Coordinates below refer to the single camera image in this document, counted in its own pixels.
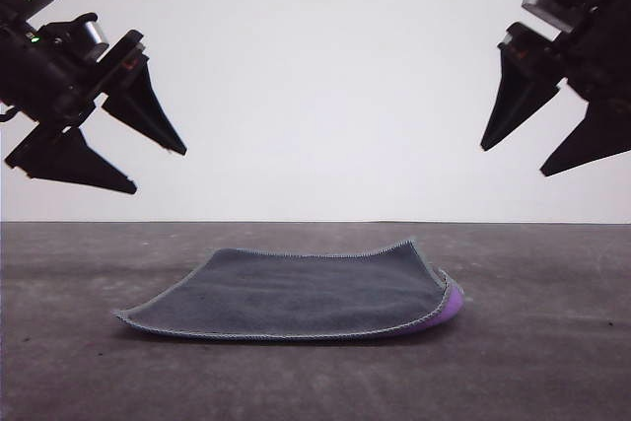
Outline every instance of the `gray table surface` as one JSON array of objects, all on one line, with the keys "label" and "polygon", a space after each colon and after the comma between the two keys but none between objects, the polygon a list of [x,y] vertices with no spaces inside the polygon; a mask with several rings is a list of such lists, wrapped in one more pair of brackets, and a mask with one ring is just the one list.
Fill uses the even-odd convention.
[{"label": "gray table surface", "polygon": [[[451,322],[349,343],[135,331],[211,248],[351,252],[415,237]],[[3,224],[6,420],[631,419],[631,226]]]}]

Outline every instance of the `white backdrop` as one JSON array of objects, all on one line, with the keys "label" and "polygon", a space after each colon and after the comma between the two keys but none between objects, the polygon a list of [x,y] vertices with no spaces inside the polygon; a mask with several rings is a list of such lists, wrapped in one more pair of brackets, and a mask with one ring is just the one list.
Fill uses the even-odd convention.
[{"label": "white backdrop", "polygon": [[[521,0],[57,0],[145,34],[189,148],[168,154],[98,110],[90,145],[135,196],[3,166],[4,220],[629,222],[631,155],[544,178],[585,105],[565,89],[497,149],[479,140]],[[3,158],[33,124],[3,126]]]}]

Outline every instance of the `gray cloth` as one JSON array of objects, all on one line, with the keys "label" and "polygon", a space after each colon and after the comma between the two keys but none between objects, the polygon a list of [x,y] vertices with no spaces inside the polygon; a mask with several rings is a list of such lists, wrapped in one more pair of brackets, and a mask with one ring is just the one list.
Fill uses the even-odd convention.
[{"label": "gray cloth", "polygon": [[352,255],[226,248],[148,303],[115,314],[135,328],[184,337],[399,335],[445,320],[438,319],[457,285],[439,274],[412,241]]}]

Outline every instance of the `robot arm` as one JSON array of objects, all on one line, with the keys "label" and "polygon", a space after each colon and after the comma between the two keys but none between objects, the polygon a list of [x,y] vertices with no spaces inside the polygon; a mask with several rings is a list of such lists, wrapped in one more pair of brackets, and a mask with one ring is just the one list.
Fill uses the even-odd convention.
[{"label": "robot arm", "polygon": [[567,78],[589,103],[587,114],[541,171],[554,175],[631,150],[631,0],[524,0],[523,6],[561,33],[550,41],[523,24],[508,28],[482,148],[501,142]]},{"label": "robot arm", "polygon": [[135,184],[88,146],[79,126],[106,94],[112,116],[186,153],[153,93],[142,35],[132,30],[107,51],[92,13],[34,29],[27,20],[52,1],[0,0],[0,101],[12,107],[0,121],[22,112],[38,122],[5,161],[29,177],[133,194]]}]

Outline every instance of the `cloth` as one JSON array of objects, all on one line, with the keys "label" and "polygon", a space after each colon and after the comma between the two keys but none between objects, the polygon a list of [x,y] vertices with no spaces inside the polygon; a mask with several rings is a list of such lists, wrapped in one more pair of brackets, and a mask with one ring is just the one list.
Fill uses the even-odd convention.
[{"label": "cloth", "polygon": [[219,249],[164,293],[115,315],[164,335],[330,340],[417,332],[462,304],[459,285],[406,241],[338,255]]}]

